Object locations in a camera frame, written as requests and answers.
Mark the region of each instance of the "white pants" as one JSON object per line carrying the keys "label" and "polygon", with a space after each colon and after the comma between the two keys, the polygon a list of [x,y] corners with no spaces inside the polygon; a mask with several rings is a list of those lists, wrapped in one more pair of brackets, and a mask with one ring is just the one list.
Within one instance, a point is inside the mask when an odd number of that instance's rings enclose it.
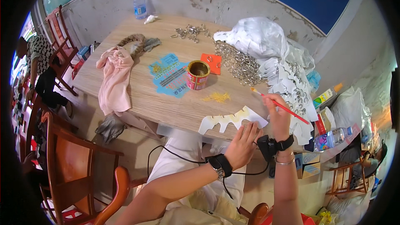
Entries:
{"label": "white pants", "polygon": [[[225,153],[227,149],[227,147],[224,146],[211,146],[211,144],[206,144],[202,148],[201,139],[193,140],[193,137],[189,133],[180,130],[175,130],[173,132],[173,135],[168,139],[165,147],[183,158],[198,162],[204,161],[205,157]],[[147,183],[156,178],[188,169],[193,169],[198,166],[199,165],[197,163],[185,161],[163,149],[149,176],[149,179],[147,180]],[[234,172],[245,173],[246,166]],[[210,210],[215,209],[218,196],[223,196],[227,200],[232,201],[236,207],[240,207],[240,203],[242,202],[243,198],[244,175],[232,174],[230,177],[225,178],[225,185],[232,195],[233,200],[227,194],[223,186],[222,179],[202,187],[206,194],[207,203]],[[170,204],[171,205],[167,206],[167,210],[176,207],[176,205],[173,203]]]}

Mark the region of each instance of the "black wrist band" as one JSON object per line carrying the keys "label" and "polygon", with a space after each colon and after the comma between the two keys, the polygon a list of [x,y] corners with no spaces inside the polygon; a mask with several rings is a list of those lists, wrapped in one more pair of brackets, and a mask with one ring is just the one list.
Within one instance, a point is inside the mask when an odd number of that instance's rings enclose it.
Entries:
{"label": "black wrist band", "polygon": [[293,142],[294,142],[293,135],[290,135],[289,138],[287,138],[285,141],[279,141],[278,143],[276,143],[276,149],[278,151],[284,151],[290,146],[292,146]]}
{"label": "black wrist band", "polygon": [[230,165],[229,161],[223,154],[219,154],[216,156],[217,161],[221,164],[223,171],[225,173],[224,178],[227,178],[232,175],[232,166]]}

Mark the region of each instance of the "shoe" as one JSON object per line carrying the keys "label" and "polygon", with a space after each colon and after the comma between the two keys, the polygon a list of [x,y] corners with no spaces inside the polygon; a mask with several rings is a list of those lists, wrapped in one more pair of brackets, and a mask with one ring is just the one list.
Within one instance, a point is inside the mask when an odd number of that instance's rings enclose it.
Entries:
{"label": "shoe", "polygon": [[68,117],[69,118],[72,118],[72,103],[71,103],[71,101],[68,101],[68,103],[67,103],[67,105],[65,106],[65,110],[67,111],[67,115],[68,115]]}

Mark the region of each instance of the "red paintbrush handle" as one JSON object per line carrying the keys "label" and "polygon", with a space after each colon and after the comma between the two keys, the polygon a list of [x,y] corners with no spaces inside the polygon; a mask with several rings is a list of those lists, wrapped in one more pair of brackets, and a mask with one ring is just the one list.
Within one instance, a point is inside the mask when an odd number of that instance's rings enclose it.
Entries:
{"label": "red paintbrush handle", "polygon": [[294,112],[292,112],[291,110],[289,110],[288,108],[286,108],[286,107],[283,106],[282,104],[278,103],[277,101],[275,101],[275,100],[272,100],[272,101],[273,101],[273,103],[275,103],[277,106],[279,106],[279,107],[281,107],[282,109],[284,109],[286,112],[292,114],[293,116],[297,117],[297,118],[300,119],[301,121],[303,121],[303,122],[305,122],[306,124],[308,124],[308,122],[307,122],[304,118],[302,118],[301,116],[296,115]]}

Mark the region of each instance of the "paintbrush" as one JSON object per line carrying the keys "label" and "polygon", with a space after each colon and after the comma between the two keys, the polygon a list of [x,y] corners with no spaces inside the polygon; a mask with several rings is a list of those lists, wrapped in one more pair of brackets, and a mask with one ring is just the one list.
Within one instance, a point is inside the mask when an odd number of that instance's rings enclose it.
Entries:
{"label": "paintbrush", "polygon": [[[262,96],[265,96],[264,94],[262,94],[261,92],[259,92],[258,90],[256,90],[254,87],[251,87],[251,90],[254,91],[255,93],[258,93]],[[300,119],[301,121],[305,122],[306,124],[308,124],[308,122],[302,118],[301,116],[295,114],[294,112],[292,112],[291,110],[289,110],[288,108],[286,108],[285,106],[283,106],[282,104],[278,103],[277,101],[271,99],[273,103],[275,103],[277,106],[281,107],[282,109],[284,109],[286,112],[292,114],[293,116],[297,117],[298,119]]]}

